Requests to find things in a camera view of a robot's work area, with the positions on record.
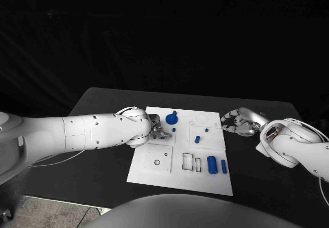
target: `floor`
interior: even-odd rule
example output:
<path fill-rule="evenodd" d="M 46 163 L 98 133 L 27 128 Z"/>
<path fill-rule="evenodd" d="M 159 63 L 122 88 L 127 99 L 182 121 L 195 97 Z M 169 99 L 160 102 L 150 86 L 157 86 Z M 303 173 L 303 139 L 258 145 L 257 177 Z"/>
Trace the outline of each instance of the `floor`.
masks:
<path fill-rule="evenodd" d="M 13 220 L 0 223 L 0 228 L 82 228 L 99 217 L 92 207 L 55 202 L 17 195 L 19 182 L 27 170 L 0 185 L 0 204 L 10 209 Z"/>

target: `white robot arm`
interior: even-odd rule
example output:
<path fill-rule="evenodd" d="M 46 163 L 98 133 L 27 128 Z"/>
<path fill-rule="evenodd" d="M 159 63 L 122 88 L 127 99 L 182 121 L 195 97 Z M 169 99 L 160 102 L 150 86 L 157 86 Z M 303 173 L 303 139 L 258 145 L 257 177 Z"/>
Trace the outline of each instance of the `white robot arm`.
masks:
<path fill-rule="evenodd" d="M 0 112 L 0 185 L 37 160 L 59 153 L 128 144 L 148 134 L 170 137 L 159 115 L 130 107 L 115 114 L 24 118 Z"/>
<path fill-rule="evenodd" d="M 228 112 L 221 121 L 232 116 L 236 126 L 223 125 L 223 130 L 241 136 L 260 132 L 255 149 L 290 168 L 301 163 L 307 171 L 329 182 L 329 139 L 319 130 L 291 118 L 270 121 L 262 113 L 244 107 Z"/>

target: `white board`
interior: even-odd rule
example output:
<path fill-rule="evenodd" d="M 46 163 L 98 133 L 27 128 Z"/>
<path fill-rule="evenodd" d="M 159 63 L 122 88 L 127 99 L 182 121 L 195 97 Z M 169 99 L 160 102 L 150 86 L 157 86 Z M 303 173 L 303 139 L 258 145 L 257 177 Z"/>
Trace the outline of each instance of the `white board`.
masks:
<path fill-rule="evenodd" d="M 177 123 L 169 125 L 164 119 L 173 111 L 177 112 Z M 150 135 L 147 143 L 135 148 L 127 182 L 232 196 L 219 113 L 157 107 L 147 107 L 146 112 L 159 114 L 163 130 L 173 138 L 153 139 Z M 200 136 L 199 143 L 195 143 L 196 136 Z M 208 172 L 208 156 L 216 158 L 216 174 Z M 221 160 L 226 163 L 226 174 Z"/>

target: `blue cylinder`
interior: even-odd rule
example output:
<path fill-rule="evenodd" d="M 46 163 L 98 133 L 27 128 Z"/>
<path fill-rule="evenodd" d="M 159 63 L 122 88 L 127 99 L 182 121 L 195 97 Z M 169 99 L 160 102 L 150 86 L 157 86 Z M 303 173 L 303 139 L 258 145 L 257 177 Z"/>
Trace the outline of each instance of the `blue cylinder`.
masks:
<path fill-rule="evenodd" d="M 213 156 L 209 156 L 206 158 L 206 161 L 208 161 L 208 172 L 209 172 L 209 174 L 216 174 L 218 173 L 216 158 Z"/>
<path fill-rule="evenodd" d="M 173 111 L 173 113 L 166 116 L 166 123 L 173 125 L 176 124 L 177 121 L 179 121 L 177 112 Z"/>
<path fill-rule="evenodd" d="M 195 138 L 195 143 L 199 143 L 199 141 L 200 141 L 200 137 L 199 136 L 196 136 L 196 138 Z"/>
<path fill-rule="evenodd" d="M 225 174 L 228 173 L 225 160 L 221 160 L 221 170 L 222 170 L 222 173 L 225 173 Z"/>

